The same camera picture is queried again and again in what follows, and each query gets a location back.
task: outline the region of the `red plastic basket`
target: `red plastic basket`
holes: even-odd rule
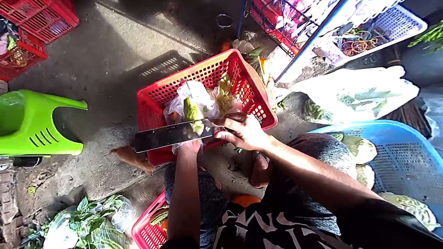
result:
[[[149,219],[166,202],[165,191],[149,206],[132,227],[132,239],[140,249],[159,249],[167,240],[167,235],[158,224],[152,226]]]
[[[80,23],[70,0],[0,0],[0,14],[46,43]]]
[[[166,102],[177,96],[177,88],[186,80],[200,81],[205,87],[214,88],[227,72],[231,77],[232,94],[239,94],[245,113],[252,113],[261,120],[263,130],[277,124],[277,116],[269,106],[268,96],[257,72],[243,59],[237,49],[230,49],[205,61],[188,67],[157,81],[137,93],[137,123],[139,131],[166,125],[163,109]],[[203,150],[226,144],[225,141],[208,143]],[[174,161],[171,146],[148,151],[149,163],[157,166]]]
[[[45,44],[26,30],[19,28],[17,46],[0,55],[0,79],[10,81],[47,58]]]

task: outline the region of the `orange vegetable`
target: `orange vegetable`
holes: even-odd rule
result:
[[[223,53],[226,50],[229,50],[231,48],[231,43],[230,42],[225,42],[221,45],[221,53]]]
[[[179,114],[178,114],[177,112],[172,112],[171,114],[169,114],[169,117],[170,117],[172,120],[176,120],[177,117],[179,117]]]
[[[163,231],[167,231],[167,219],[163,219],[162,221],[160,221],[162,223],[162,225],[160,226],[161,229],[163,229]]]

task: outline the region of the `stacked red baskets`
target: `stacked red baskets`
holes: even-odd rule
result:
[[[70,0],[0,0],[0,15],[46,43],[80,22]]]
[[[17,46],[0,55],[0,79],[11,81],[34,64],[48,58],[45,43],[19,28]]]

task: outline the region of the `wrist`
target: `wrist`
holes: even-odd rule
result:
[[[260,150],[260,152],[262,153],[269,153],[272,151],[272,148],[274,147],[274,141],[275,141],[275,137],[272,135],[268,135],[266,134],[266,139],[263,143],[263,147]]]

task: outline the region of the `knife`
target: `knife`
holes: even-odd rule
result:
[[[205,127],[198,135],[194,132],[192,124],[195,121],[172,124],[152,130],[138,132],[135,135],[134,147],[137,153],[158,149],[173,144],[201,139],[214,135],[214,125],[207,118],[201,120]]]

